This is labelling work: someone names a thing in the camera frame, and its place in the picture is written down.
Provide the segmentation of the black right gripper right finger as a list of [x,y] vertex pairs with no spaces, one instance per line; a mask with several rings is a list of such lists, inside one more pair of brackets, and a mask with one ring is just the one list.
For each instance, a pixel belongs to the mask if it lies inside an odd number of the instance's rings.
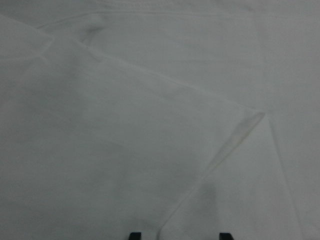
[[234,240],[233,236],[229,232],[220,232],[219,240]]

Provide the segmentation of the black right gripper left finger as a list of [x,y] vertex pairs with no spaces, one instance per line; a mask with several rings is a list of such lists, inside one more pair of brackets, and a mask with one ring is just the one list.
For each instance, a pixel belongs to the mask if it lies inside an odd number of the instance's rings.
[[141,232],[131,232],[129,234],[129,240],[141,240],[142,233]]

